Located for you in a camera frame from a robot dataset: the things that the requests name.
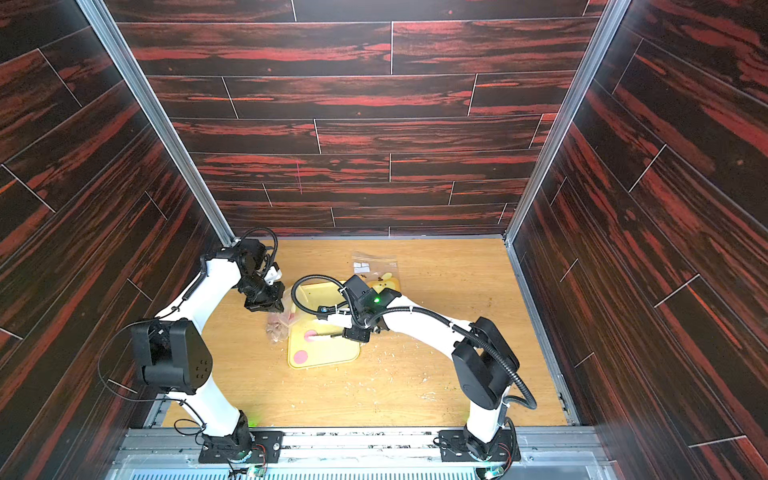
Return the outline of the clear resealable bag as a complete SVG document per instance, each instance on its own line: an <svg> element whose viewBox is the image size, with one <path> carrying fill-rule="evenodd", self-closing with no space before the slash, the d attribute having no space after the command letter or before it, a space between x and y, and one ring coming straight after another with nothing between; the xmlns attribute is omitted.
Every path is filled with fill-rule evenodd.
<svg viewBox="0 0 768 480"><path fill-rule="evenodd" d="M273 343L287 340L292 326L299 320L300 311L294 305L289 290L283 294L281 302L284 307L282 312L271 312L267 315L266 334Z"/></svg>

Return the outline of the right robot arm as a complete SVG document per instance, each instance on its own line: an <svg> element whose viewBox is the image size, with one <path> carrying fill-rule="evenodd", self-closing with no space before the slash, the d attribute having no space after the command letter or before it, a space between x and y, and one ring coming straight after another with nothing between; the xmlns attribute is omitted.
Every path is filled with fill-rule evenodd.
<svg viewBox="0 0 768 480"><path fill-rule="evenodd" d="M305 303L300 289L314 280L333 286L341 299ZM452 362L459 389L470 405L459 445L449 449L479 462L490 461L499 450L508 453L509 463L519 459L507 410L512 404L534 410L537 401L519 374L518 358L492 320L454 319L418 305L393 288L375 289L357 275L344 282L327 275L306 275L292 286L290 296L296 309L340 327L344 339L367 343L373 333L391 331L443 354Z"/></svg>

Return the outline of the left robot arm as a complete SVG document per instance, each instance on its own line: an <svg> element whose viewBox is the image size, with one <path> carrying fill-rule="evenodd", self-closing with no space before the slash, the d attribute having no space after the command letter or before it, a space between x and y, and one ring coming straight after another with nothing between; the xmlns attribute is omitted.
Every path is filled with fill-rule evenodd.
<svg viewBox="0 0 768 480"><path fill-rule="evenodd" d="M246 414L213 379L214 360L202 332L232 289L250 312L284 312L277 239L273 230L254 227L234 245L201 255L199 273L169 306L126 327L139 383L179 403L196 419L193 436L204 451L226 463L247 462L256 445Z"/></svg>

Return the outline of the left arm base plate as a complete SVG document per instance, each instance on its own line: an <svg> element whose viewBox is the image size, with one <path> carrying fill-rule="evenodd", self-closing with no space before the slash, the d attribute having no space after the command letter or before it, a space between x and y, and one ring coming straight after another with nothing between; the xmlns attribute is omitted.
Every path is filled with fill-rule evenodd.
<svg viewBox="0 0 768 480"><path fill-rule="evenodd" d="M198 462L201 464L274 464L282 450L284 432L251 429L248 437L203 435Z"/></svg>

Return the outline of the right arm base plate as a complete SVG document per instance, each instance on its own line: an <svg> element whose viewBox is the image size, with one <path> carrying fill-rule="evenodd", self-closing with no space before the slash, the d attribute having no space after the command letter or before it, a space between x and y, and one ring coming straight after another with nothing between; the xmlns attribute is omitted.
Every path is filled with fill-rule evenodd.
<svg viewBox="0 0 768 480"><path fill-rule="evenodd" d="M509 429L500 429L495 437L484 443L466 428L440 430L433 439L443 462L508 462L521 460L516 436Z"/></svg>

